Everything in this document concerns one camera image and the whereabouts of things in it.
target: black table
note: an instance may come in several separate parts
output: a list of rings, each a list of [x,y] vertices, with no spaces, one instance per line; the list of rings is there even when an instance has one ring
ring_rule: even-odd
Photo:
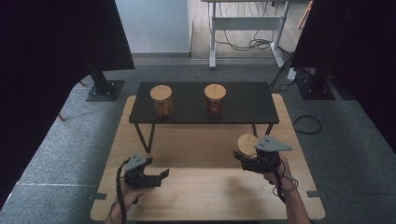
[[[222,85],[227,93],[222,114],[211,117],[206,114],[205,87]],[[174,112],[169,118],[158,118],[150,91],[157,85],[172,89]],[[156,124],[269,124],[265,135],[269,135],[274,124],[279,123],[275,104],[267,82],[142,82],[136,95],[129,122],[136,127],[139,138],[147,153],[151,150]],[[150,123],[148,145],[140,131],[139,123]]]

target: wooden board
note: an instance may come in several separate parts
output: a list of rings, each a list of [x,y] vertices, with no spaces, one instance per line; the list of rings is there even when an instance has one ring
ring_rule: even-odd
[[[135,151],[152,157],[146,175],[158,175],[170,169],[163,185],[144,195],[128,212],[129,220],[263,220],[286,219],[286,208],[275,195],[273,186],[252,172],[244,171],[233,157],[238,139],[252,133],[251,125],[170,125],[157,124],[152,150],[147,154],[136,129],[128,121],[135,96],[128,98],[120,126],[111,148],[98,192],[105,200],[95,200],[91,218],[105,220],[116,197],[115,176],[123,161]],[[291,125],[282,97],[273,94],[280,122],[271,136],[293,147],[284,154],[299,184],[308,215],[324,218],[320,198],[308,198],[308,190],[316,190],[297,136]],[[267,125],[257,125],[259,139]],[[149,138],[150,125],[141,125]]]

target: tripod base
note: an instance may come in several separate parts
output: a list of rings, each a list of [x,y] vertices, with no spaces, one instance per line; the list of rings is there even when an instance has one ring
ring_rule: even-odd
[[[304,76],[297,76],[295,79],[298,90],[300,91],[301,97],[305,100],[335,100],[332,91],[329,86],[325,83],[321,90],[312,91],[310,86],[310,80]]]
[[[93,85],[85,101],[117,101],[124,81],[109,80],[107,83],[109,88],[108,92],[100,92],[97,90],[96,86]]]

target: round wooden object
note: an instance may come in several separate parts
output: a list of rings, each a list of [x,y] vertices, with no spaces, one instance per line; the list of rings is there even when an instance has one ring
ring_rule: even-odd
[[[219,101],[224,98],[226,90],[219,84],[210,84],[205,88],[205,95],[212,101]]]
[[[259,139],[252,134],[244,134],[238,139],[238,147],[244,154],[249,156],[254,156],[257,154],[256,144],[259,142]]]
[[[172,89],[165,85],[159,85],[152,88],[149,95],[154,101],[166,101],[172,95]]]

